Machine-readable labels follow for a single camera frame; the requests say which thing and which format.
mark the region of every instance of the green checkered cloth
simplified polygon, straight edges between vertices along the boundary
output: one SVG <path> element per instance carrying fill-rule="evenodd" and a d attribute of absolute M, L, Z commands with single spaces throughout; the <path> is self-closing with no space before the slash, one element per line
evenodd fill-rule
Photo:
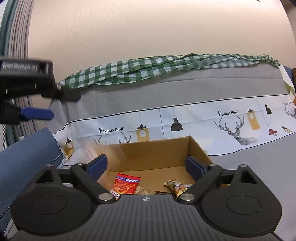
<path fill-rule="evenodd" d="M 278 67 L 280 64 L 268 55 L 240 54 L 188 54 L 129 59 L 80 70 L 60 82 L 69 88 L 90 85 L 133 83 L 165 74 L 189 69 L 216 69 L 242 67 L 265 61 Z"/>

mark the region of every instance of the metal screw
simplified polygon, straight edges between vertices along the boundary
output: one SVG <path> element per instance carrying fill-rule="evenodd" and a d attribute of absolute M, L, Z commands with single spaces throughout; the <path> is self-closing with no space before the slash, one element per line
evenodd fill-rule
<path fill-rule="evenodd" d="M 102 193 L 99 195 L 99 199 L 102 201 L 110 201 L 113 198 L 111 193 Z"/>
<path fill-rule="evenodd" d="M 194 199 L 194 195 L 193 194 L 190 194 L 190 193 L 183 193 L 181 194 L 180 196 L 180 199 L 182 199 L 183 201 L 192 201 Z"/>

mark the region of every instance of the cardboard box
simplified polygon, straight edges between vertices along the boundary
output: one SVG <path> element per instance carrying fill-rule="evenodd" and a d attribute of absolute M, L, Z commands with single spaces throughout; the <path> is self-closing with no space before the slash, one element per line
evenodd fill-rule
<path fill-rule="evenodd" d="M 108 168 L 98 179 L 107 190 L 113 186 L 118 172 L 140 177 L 139 185 L 154 194 L 155 191 L 169 192 L 163 185 L 170 179 L 183 184 L 194 184 L 185 169 L 187 156 L 194 156 L 203 164 L 211 160 L 191 137 L 159 141 L 124 143 L 96 146 L 95 153 L 105 154 Z"/>

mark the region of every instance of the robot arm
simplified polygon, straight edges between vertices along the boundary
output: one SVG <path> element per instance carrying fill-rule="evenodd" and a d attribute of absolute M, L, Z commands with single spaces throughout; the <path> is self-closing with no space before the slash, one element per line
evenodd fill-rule
<path fill-rule="evenodd" d="M 51 110 L 20 109 L 8 102 L 11 98 L 35 94 L 72 102 L 81 98 L 78 90 L 55 83 L 52 62 L 0 57 L 0 123 L 18 124 L 31 119 L 51 120 Z"/>

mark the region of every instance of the black pendant lamp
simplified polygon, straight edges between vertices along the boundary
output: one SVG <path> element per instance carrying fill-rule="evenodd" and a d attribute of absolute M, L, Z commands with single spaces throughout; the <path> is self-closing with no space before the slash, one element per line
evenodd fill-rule
<path fill-rule="evenodd" d="M 171 128 L 170 128 L 171 131 L 182 131 L 183 130 L 183 127 L 182 125 L 178 122 L 178 119 L 174 118 L 174 123 L 172 124 Z"/>

